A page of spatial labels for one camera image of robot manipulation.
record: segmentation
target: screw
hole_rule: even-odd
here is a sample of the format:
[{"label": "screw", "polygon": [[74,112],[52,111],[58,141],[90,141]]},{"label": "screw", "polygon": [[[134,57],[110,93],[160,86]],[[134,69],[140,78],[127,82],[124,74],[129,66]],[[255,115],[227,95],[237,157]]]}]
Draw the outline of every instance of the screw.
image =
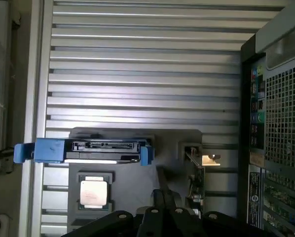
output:
[{"label": "screw", "polygon": [[178,208],[178,209],[176,209],[176,210],[175,210],[175,212],[176,212],[176,213],[182,213],[182,212],[183,212],[183,210],[182,210],[182,209],[180,209],[180,208]]},{"label": "screw", "polygon": [[209,218],[217,220],[218,216],[216,214],[210,214]]}]

